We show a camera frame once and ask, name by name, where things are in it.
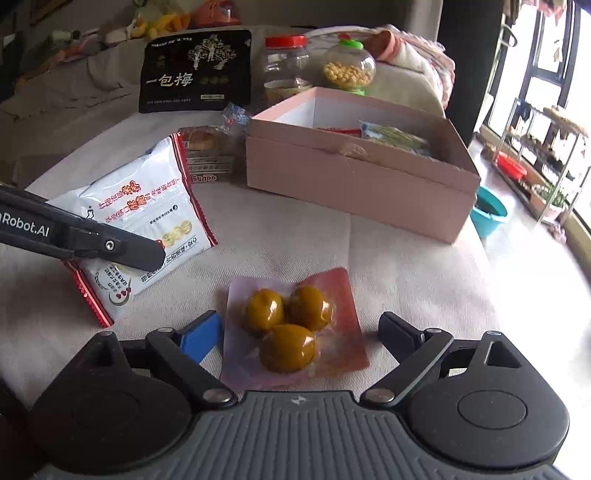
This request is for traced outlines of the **black plum snack bag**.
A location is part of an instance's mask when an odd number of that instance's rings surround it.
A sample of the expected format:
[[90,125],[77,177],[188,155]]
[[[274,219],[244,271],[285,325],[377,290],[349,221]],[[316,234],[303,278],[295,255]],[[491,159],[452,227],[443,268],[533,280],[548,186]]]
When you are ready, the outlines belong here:
[[195,30],[162,37],[144,49],[138,111],[221,111],[252,97],[252,33]]

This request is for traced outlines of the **teal plastic basin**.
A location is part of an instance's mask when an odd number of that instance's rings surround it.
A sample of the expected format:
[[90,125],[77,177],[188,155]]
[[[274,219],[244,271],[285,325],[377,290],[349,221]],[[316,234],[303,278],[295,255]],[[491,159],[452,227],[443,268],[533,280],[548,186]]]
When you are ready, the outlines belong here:
[[488,188],[480,186],[470,218],[481,239],[489,237],[508,217],[503,202]]

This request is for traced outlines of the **pink cardboard box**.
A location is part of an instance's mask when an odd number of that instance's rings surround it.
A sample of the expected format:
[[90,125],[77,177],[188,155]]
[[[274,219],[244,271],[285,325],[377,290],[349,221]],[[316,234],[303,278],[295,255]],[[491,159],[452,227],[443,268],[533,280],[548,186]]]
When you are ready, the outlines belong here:
[[[429,155],[356,135],[365,122],[426,140]],[[371,97],[312,88],[249,123],[249,187],[454,243],[481,179],[444,117]]]

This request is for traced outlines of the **green lid round jar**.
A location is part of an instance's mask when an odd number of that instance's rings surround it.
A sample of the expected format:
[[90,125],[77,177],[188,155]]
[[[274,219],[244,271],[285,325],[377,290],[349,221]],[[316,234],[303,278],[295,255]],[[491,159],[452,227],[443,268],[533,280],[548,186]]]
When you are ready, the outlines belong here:
[[362,42],[339,39],[325,52],[322,73],[332,87],[363,96],[375,79],[377,67]]

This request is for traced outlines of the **red plastic basin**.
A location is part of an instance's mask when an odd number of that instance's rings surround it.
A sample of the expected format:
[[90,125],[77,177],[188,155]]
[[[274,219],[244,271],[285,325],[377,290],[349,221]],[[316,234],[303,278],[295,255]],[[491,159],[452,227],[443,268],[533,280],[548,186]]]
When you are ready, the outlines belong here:
[[527,175],[526,168],[517,160],[504,152],[499,152],[496,157],[498,168],[513,181],[520,181]]

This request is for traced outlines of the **small pastry snack pack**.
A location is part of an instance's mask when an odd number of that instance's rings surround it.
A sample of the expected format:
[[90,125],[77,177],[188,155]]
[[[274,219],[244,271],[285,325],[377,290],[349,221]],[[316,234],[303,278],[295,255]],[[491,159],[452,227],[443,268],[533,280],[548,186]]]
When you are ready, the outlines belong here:
[[192,184],[230,181],[238,163],[238,142],[223,129],[211,126],[178,130]]

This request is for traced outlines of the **floral folded blanket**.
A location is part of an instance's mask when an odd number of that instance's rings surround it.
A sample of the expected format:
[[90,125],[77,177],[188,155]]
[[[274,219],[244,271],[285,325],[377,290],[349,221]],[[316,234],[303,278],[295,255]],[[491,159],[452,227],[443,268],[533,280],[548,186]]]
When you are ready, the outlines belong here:
[[334,26],[305,36],[315,62],[341,39],[359,40],[376,60],[377,74],[366,95],[443,116],[455,82],[455,62],[436,41],[388,24]]

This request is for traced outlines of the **metal plant shelf rack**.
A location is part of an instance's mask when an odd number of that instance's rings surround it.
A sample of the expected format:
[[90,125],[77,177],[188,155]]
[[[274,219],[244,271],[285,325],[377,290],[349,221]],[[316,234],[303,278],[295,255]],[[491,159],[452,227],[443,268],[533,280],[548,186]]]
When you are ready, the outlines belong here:
[[[526,168],[523,180],[513,181],[498,168],[499,152]],[[494,164],[538,223],[562,225],[590,183],[590,134],[562,107],[541,108],[516,98]]]

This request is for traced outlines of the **red lid plastic jar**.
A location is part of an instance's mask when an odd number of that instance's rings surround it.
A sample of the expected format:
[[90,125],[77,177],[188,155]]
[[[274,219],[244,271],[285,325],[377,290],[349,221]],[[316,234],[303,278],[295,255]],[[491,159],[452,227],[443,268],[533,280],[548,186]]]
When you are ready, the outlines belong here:
[[266,37],[263,56],[263,90],[270,106],[311,89],[307,78],[310,59],[303,34]]

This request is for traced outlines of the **plush toys on sofa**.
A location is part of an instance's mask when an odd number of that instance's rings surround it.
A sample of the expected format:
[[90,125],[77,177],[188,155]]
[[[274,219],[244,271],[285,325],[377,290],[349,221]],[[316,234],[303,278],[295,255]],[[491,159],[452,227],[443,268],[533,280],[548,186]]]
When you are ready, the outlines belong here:
[[190,29],[237,26],[238,6],[233,1],[116,1],[107,12],[106,1],[82,1],[84,17],[72,27],[55,27],[45,35],[54,47],[81,49],[87,43],[120,43],[181,33]]

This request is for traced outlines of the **blue clear snack wrapper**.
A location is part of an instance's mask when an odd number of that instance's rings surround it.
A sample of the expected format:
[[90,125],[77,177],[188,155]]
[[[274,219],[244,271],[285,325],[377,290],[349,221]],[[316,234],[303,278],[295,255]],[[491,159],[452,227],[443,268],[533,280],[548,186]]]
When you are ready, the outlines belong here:
[[221,114],[221,129],[228,135],[245,135],[252,115],[242,107],[228,103]]

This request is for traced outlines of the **green snack packet in box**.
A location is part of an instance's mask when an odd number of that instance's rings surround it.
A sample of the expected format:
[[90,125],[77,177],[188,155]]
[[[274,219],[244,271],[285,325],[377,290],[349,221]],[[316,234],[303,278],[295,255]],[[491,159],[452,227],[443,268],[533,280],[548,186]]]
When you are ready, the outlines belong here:
[[388,145],[415,155],[432,157],[431,145],[427,140],[393,126],[362,122],[361,135],[365,140]]

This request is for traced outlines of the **white red snack bag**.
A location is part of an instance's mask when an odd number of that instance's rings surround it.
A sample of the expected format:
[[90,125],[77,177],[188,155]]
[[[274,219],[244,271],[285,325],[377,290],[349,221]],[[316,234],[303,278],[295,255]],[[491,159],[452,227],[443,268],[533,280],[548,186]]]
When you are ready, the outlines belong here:
[[168,135],[135,160],[49,203],[154,240],[164,249],[163,265],[152,271],[102,259],[66,263],[103,327],[112,326],[135,296],[217,244],[192,193],[179,132]]

